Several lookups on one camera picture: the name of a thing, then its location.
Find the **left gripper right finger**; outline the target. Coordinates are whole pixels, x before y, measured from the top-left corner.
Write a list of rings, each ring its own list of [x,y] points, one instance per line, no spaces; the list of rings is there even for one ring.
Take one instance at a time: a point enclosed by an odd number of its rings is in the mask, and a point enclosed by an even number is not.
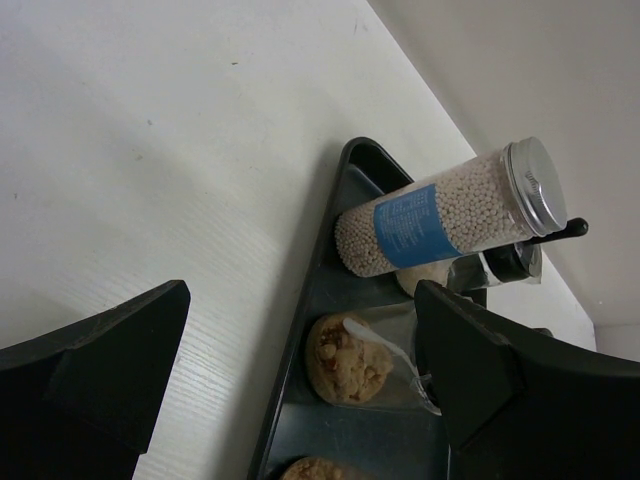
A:
[[[418,284],[418,364],[463,479],[635,479],[639,366]]]

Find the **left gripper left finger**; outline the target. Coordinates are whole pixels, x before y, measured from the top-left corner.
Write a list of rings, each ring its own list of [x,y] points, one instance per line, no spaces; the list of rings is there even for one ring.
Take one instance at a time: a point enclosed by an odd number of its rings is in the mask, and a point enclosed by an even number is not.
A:
[[[190,305],[171,280],[1,351],[4,479],[130,479],[149,448]]]

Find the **pink cap spice bottle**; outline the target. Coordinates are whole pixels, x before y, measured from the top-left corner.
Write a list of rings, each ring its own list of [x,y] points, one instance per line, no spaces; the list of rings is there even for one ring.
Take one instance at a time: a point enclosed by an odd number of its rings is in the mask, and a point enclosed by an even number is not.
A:
[[[290,465],[279,480],[374,480],[377,476],[343,462],[304,457]]]

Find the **black round cap spice bottle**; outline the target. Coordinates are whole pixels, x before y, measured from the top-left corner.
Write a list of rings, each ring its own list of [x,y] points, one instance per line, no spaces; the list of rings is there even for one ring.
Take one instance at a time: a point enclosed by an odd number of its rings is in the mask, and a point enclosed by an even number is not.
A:
[[[418,365],[417,333],[411,302],[320,317],[305,345],[314,391],[335,406],[423,409],[439,416],[431,375]]]

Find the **silver lid blue label jar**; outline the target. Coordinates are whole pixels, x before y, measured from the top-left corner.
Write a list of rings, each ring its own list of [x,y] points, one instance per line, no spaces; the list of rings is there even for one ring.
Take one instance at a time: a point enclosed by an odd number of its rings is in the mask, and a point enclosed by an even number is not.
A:
[[[545,237],[568,222],[558,173],[529,137],[351,208],[337,252],[369,278]]]

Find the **black knob cap spice bottle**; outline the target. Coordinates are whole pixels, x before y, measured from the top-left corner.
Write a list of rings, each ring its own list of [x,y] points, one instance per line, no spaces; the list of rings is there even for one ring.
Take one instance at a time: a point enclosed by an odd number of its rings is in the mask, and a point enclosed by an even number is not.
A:
[[[395,272],[400,288],[413,297],[421,280],[431,280],[455,293],[466,293],[514,282],[539,284],[542,278],[542,245],[577,238],[589,231],[588,222],[571,219],[566,227],[545,237],[492,248],[480,253],[442,260]]]

